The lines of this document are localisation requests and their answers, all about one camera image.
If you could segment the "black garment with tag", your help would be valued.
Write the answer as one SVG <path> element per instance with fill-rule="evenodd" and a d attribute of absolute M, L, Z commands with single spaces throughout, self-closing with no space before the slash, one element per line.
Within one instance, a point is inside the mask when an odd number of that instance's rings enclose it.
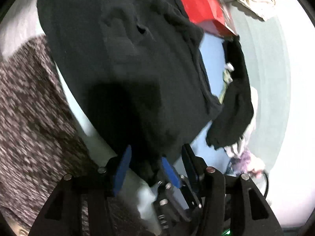
<path fill-rule="evenodd" d="M 214 149 L 231 146 L 238 142 L 254 115 L 248 71 L 242 51 L 240 37 L 234 36 L 223 42 L 225 62 L 231 63 L 232 82 L 223 98 L 221 113 L 212 122 L 206 143 Z"/>

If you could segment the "mottled grey knit clothing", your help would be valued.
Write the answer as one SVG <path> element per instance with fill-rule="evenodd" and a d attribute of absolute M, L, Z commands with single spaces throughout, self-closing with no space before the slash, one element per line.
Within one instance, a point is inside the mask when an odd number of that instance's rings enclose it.
<path fill-rule="evenodd" d="M 1 220 L 30 235 L 149 235 L 81 139 L 45 36 L 1 62 Z"/>

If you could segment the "red box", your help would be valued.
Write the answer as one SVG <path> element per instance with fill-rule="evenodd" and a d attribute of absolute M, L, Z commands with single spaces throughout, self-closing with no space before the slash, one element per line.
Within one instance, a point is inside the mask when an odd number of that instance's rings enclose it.
<path fill-rule="evenodd" d="M 236 36 L 231 13 L 222 0 L 181 0 L 192 23 L 221 38 Z"/>

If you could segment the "purple patterned clothes pile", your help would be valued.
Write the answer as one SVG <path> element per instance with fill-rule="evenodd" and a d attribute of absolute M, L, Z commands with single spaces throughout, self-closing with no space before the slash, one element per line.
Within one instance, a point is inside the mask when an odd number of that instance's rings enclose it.
<path fill-rule="evenodd" d="M 233 157 L 229 165 L 229 172 L 235 175 L 248 174 L 260 177 L 264 170 L 264 161 L 249 149 L 246 149 L 240 157 Z"/>

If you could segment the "black t-shirt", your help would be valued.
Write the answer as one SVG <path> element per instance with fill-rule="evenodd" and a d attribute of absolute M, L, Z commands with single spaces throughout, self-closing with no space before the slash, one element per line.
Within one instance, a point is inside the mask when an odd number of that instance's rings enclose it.
<path fill-rule="evenodd" d="M 181 0 L 37 0 L 53 60 L 75 100 L 148 185 L 221 112 Z"/>

